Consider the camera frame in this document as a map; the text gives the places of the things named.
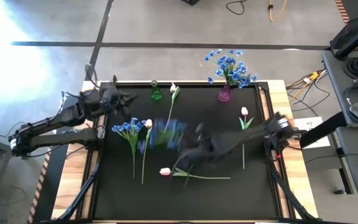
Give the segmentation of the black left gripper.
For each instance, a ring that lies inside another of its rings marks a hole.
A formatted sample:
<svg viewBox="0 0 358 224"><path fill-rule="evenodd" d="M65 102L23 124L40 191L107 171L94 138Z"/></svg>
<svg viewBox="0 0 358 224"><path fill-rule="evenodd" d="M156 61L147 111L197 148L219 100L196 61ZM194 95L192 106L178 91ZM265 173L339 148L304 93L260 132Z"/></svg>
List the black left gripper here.
<svg viewBox="0 0 358 224"><path fill-rule="evenodd" d="M100 99L100 105L103 113L105 115L119 113L123 119L126 119L126 108L130 107L131 103L136 99L135 93L119 90L115 81L104 82L102 87L103 94Z"/></svg>

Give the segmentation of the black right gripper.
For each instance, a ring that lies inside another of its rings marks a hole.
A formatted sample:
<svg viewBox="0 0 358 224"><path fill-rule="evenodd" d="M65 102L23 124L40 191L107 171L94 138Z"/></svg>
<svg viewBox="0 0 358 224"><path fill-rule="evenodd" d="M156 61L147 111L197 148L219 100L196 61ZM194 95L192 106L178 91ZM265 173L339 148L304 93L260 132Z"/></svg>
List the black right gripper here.
<svg viewBox="0 0 358 224"><path fill-rule="evenodd" d="M208 133L204 124L200 123L195 131L197 143L195 145L182 144L180 146L179 164L188 164L200 159L222 159L227 155L227 132Z"/></svg>

